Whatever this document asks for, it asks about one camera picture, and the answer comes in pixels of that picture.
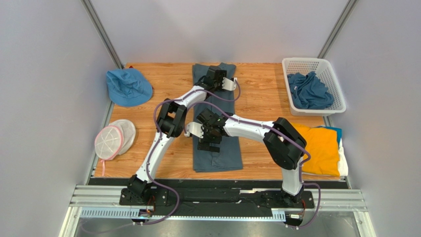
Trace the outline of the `white plastic basket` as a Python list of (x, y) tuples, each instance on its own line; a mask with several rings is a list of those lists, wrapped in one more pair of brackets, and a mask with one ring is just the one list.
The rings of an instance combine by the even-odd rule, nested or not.
[(292, 115), (327, 117), (333, 114), (345, 112), (346, 104), (342, 90), (340, 88), (333, 67), (328, 60), (319, 58), (290, 57), (284, 58), (282, 60), (282, 67), (284, 76), (296, 73), (300, 73), (305, 76), (309, 72), (314, 72), (320, 81), (327, 87), (327, 92), (330, 93), (334, 98), (333, 104), (323, 110), (296, 108), (293, 103), (288, 79), (285, 79), (290, 111)]

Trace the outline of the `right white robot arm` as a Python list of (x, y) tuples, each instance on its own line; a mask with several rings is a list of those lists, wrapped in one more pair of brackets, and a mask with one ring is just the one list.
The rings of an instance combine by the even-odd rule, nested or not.
[(288, 207), (301, 203), (304, 190), (300, 163), (306, 140), (285, 118), (276, 121), (256, 121), (234, 114), (217, 114), (204, 109), (197, 117), (193, 132), (198, 138), (198, 150), (220, 153), (224, 137), (241, 137), (263, 143), (273, 161), (281, 167), (283, 183), (281, 201)]

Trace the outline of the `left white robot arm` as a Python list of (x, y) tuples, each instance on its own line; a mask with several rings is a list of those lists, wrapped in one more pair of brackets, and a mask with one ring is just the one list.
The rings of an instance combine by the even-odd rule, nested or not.
[(157, 132), (147, 156), (122, 189), (120, 205), (146, 205), (152, 199), (152, 185), (156, 184), (155, 175), (158, 167), (173, 141), (184, 128), (188, 107), (196, 102), (203, 102), (215, 91), (222, 91), (228, 84), (227, 71), (218, 66), (209, 66), (208, 71), (193, 87), (176, 99), (166, 99), (154, 110)]

